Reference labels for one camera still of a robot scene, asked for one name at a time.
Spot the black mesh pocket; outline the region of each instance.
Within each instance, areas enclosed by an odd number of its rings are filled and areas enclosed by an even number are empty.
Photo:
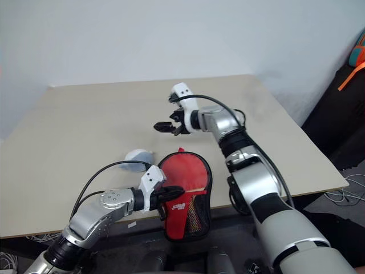
[[[209,195],[192,196],[189,203],[184,238],[203,237],[208,233],[210,228],[210,208],[206,207],[207,198],[209,198]]]

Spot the beige tabletop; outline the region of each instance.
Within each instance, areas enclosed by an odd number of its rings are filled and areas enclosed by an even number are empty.
[[[86,181],[136,148],[153,151],[156,164],[179,147],[200,154],[213,171],[211,206],[230,204],[229,174],[213,135],[173,136],[153,129],[176,109],[167,99],[179,82],[195,94],[213,96],[245,111],[248,133],[280,169],[292,195],[348,185],[252,75],[56,87],[41,97],[1,145],[0,236],[63,229]],[[198,103],[211,104],[201,99]],[[141,176],[111,168],[87,194],[137,187]],[[136,212],[128,219],[155,215]]]

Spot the silver robot arm segment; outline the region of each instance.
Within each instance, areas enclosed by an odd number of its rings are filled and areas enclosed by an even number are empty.
[[[38,256],[25,273],[72,273],[82,254],[99,239],[107,236],[111,224],[133,211],[148,211],[151,194],[165,180],[162,170],[151,166],[142,176],[138,190],[108,190],[92,203],[81,206],[61,236]]]
[[[170,102],[186,95],[192,95],[187,85],[177,84]],[[180,129],[166,123],[156,124],[155,129],[175,135],[199,130],[214,135],[231,173],[229,186],[236,199],[249,207],[273,269],[283,274],[356,273],[303,214],[282,200],[278,174],[232,113],[221,106],[199,109],[195,98],[178,105],[170,118],[181,122]],[[236,113],[236,118],[241,122],[243,117]]]

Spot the white plastic object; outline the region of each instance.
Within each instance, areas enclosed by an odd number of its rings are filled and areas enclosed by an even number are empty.
[[[152,164],[152,162],[153,162],[153,152],[143,150],[143,149],[132,150],[129,153],[127,153],[124,160],[143,161],[143,162],[147,162],[149,164]],[[126,164],[120,164],[119,167],[123,168],[125,170],[132,171],[132,172],[143,172],[143,171],[145,171],[145,165],[144,164],[126,163]]]
[[[193,93],[191,92],[191,90],[185,83],[179,83],[179,84],[174,85],[172,87],[171,94],[173,94],[173,93],[175,93],[179,98],[187,96],[187,95],[193,95]],[[184,99],[184,100],[180,101],[179,103],[182,106],[182,108],[184,109],[185,128],[190,133],[199,132],[200,130],[194,129],[190,122],[190,117],[192,116],[193,110],[199,109],[196,98]]]
[[[139,185],[140,190],[142,190],[144,197],[144,209],[143,212],[149,211],[149,199],[151,193],[159,188],[160,185],[166,180],[164,172],[159,169],[158,166],[150,167],[146,173],[141,178],[141,184]]]

